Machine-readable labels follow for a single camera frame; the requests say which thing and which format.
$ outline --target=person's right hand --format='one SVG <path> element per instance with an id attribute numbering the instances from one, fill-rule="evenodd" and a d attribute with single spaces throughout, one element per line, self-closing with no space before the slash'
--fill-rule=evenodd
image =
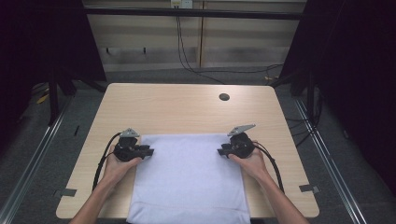
<path id="1" fill-rule="evenodd" d="M 257 148 L 255 148 L 252 154 L 245 159 L 240 159 L 234 154 L 229 154 L 228 157 L 238 163 L 248 175 L 255 179 L 262 175 L 268 175 L 263 155 Z"/>

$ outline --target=hand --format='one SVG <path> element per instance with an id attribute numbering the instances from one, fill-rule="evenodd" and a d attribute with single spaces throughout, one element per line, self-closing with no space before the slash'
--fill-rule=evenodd
<path id="1" fill-rule="evenodd" d="M 255 179 L 262 175 L 268 175 L 268 171 L 264 162 L 264 157 L 257 148 L 254 148 L 251 155 L 245 159 L 240 159 L 234 154 L 230 154 L 228 155 L 228 157 L 238 163 L 247 172 L 248 175 L 252 176 Z"/>
<path id="2" fill-rule="evenodd" d="M 114 145 L 110 147 L 107 159 L 105 174 L 103 175 L 103 180 L 110 181 L 114 186 L 122 180 L 129 169 L 139 164 L 142 159 L 134 158 L 131 161 L 119 161 L 117 157 L 113 154 Z"/>

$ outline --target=white towel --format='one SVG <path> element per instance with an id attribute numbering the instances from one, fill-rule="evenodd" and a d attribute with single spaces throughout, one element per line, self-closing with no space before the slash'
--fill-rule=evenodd
<path id="1" fill-rule="evenodd" d="M 127 221 L 250 223 L 238 164 L 217 151 L 227 134 L 144 135 L 154 148 L 137 165 Z"/>

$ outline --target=power cord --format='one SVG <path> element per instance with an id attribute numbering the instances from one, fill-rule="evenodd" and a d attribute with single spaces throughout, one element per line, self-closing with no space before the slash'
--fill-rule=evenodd
<path id="1" fill-rule="evenodd" d="M 99 175 L 100 175 L 100 172 L 102 171 L 102 167 L 103 167 L 103 164 L 105 163 L 105 160 L 107 159 L 107 157 L 108 157 L 110 154 L 112 154 L 112 153 L 110 153 L 110 154 L 107 155 L 108 148 L 110 147 L 110 145 L 111 145 L 111 143 L 113 142 L 113 140 L 114 140 L 117 136 L 119 136 L 120 134 L 121 134 L 121 133 L 116 133 L 116 134 L 114 134 L 114 136 L 113 136 L 113 137 L 110 139 L 110 141 L 108 142 L 107 147 L 105 148 L 105 152 L 103 153 L 102 159 L 99 161 L 99 163 L 98 163 L 98 168 L 96 169 L 95 178 L 94 178 L 94 180 L 93 180 L 93 185 L 92 185 L 92 191 L 96 188 L 96 185 L 98 184 Z"/>
<path id="2" fill-rule="evenodd" d="M 257 148 L 258 150 L 263 152 L 268 157 L 268 159 L 270 160 L 272 165 L 274 166 L 274 170 L 275 170 L 276 178 L 277 178 L 277 184 L 279 185 L 280 190 L 282 190 L 282 192 L 285 193 L 285 189 L 283 188 L 282 178 L 280 177 L 280 172 L 279 172 L 279 169 L 277 168 L 275 159 L 271 156 L 271 154 L 268 152 L 268 150 L 265 148 L 265 146 L 263 146 L 260 143 L 257 143 L 257 144 L 259 144 L 259 145 L 255 146 L 255 148 Z"/>
<path id="3" fill-rule="evenodd" d="M 182 57 L 181 57 L 181 52 L 180 52 L 180 45 L 181 45 L 181 51 L 183 52 L 183 56 L 184 56 L 184 61 L 186 63 L 186 65 L 183 63 Z M 186 55 L 186 51 L 184 50 L 184 42 L 183 42 L 183 36 L 181 33 L 181 22 L 180 22 L 180 17 L 177 17 L 177 51 L 178 51 L 178 58 L 180 60 L 181 65 L 183 66 L 184 69 L 186 69 L 189 72 L 194 73 L 195 75 L 198 75 L 200 77 L 206 77 L 209 79 L 212 79 L 218 83 L 221 83 L 223 85 L 225 85 L 224 82 L 215 79 L 213 77 L 209 77 L 209 76 L 205 76 L 202 75 L 202 73 L 238 73 L 238 74 L 254 74 L 254 73 L 266 73 L 267 75 L 267 82 L 265 85 L 269 84 L 270 81 L 270 75 L 269 75 L 269 71 L 272 69 L 275 69 L 279 66 L 283 66 L 283 63 L 279 63 L 279 64 L 271 64 L 269 66 L 267 66 L 265 69 L 262 70 L 256 70 L 256 71 L 227 71 L 227 70 L 206 70 L 206 71 L 195 71 L 189 64 L 189 61 L 187 59 L 187 55 Z"/>
<path id="4" fill-rule="evenodd" d="M 321 113 L 322 113 L 322 107 L 323 107 L 323 95 L 321 94 L 321 92 L 319 92 L 317 105 L 315 107 L 315 112 L 316 113 L 315 113 L 315 116 L 314 116 L 314 124 L 313 124 L 312 130 L 310 132 L 308 132 L 308 134 L 302 140 L 300 140 L 300 142 L 298 142 L 295 145 L 296 147 L 298 147 L 300 144 L 302 144 L 309 137 L 309 135 L 311 133 L 313 133 L 317 129 L 319 121 L 320 121 L 320 116 L 321 116 Z M 296 133 L 296 134 L 293 134 L 292 136 L 297 136 L 297 135 L 303 134 L 305 132 L 306 131 L 304 131 L 302 133 Z"/>

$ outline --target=finger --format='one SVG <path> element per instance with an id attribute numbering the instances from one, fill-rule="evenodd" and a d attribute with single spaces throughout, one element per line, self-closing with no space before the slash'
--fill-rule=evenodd
<path id="1" fill-rule="evenodd" d="M 241 158 L 235 156 L 234 154 L 228 154 L 228 158 L 230 158 L 232 161 L 235 161 L 237 163 L 241 163 Z"/>
<path id="2" fill-rule="evenodd" d="M 108 150 L 108 153 L 112 153 L 113 151 L 114 151 L 114 148 L 115 148 L 116 146 L 114 146 L 114 145 L 111 145 L 110 146 L 110 149 Z"/>
<path id="3" fill-rule="evenodd" d="M 130 165 L 130 167 L 136 166 L 137 164 L 139 164 L 142 161 L 142 158 L 140 157 L 136 157 L 133 160 L 127 161 L 128 165 Z"/>

